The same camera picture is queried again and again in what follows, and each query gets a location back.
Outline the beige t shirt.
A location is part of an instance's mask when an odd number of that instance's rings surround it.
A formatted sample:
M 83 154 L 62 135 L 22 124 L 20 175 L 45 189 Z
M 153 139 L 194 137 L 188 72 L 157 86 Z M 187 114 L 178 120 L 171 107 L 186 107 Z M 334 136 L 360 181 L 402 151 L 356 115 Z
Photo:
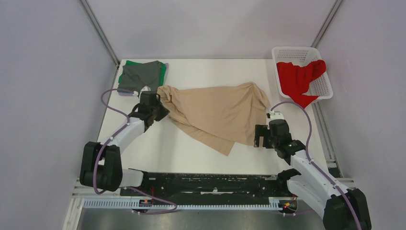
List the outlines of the beige t shirt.
M 255 126 L 265 124 L 270 106 L 253 82 L 185 90 L 164 85 L 158 94 L 175 126 L 226 156 L 235 143 L 254 146 Z

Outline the red t shirt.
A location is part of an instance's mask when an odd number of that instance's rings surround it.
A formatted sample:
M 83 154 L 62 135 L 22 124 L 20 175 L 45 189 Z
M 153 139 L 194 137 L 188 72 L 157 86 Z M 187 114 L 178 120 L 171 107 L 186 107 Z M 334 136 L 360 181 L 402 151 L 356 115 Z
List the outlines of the red t shirt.
M 305 93 L 308 91 L 310 83 L 326 72 L 325 61 L 312 61 L 304 67 L 293 65 L 291 62 L 278 62 L 276 67 L 282 92 L 295 103 L 306 108 L 318 98 L 317 96 L 305 95 Z

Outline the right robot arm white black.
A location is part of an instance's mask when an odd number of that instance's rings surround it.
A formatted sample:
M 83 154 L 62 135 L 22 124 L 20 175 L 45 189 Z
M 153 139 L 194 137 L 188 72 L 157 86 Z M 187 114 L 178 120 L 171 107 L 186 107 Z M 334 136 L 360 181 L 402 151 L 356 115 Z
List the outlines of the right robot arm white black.
M 322 169 L 307 152 L 305 144 L 294 140 L 287 122 L 271 120 L 268 125 L 256 125 L 254 146 L 274 149 L 291 169 L 277 175 L 277 191 L 301 198 L 322 219 L 327 230 L 370 230 L 372 223 L 365 194 L 350 189 Z

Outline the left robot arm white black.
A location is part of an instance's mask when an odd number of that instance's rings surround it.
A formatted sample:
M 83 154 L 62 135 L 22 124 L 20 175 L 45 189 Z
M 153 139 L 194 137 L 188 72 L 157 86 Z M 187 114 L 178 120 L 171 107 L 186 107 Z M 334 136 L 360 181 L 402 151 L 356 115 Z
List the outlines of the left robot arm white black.
M 140 102 L 125 116 L 126 121 L 101 142 L 88 142 L 84 146 L 79 182 L 93 187 L 95 193 L 114 192 L 119 188 L 132 187 L 138 195 L 150 190 L 150 181 L 144 173 L 134 169 L 124 169 L 121 153 L 154 122 L 162 120 L 169 113 L 160 96 L 155 92 L 142 92 Z

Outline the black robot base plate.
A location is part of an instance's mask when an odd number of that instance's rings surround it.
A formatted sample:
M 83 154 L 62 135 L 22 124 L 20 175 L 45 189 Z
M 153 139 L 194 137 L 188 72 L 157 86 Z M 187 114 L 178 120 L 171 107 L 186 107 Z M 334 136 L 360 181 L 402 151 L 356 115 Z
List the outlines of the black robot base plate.
M 198 174 L 143 172 L 136 190 L 125 189 L 117 176 L 98 172 L 96 185 L 100 190 L 119 190 L 120 196 L 153 198 L 142 205 L 265 205 L 270 197 L 293 198 L 287 184 L 276 175 Z

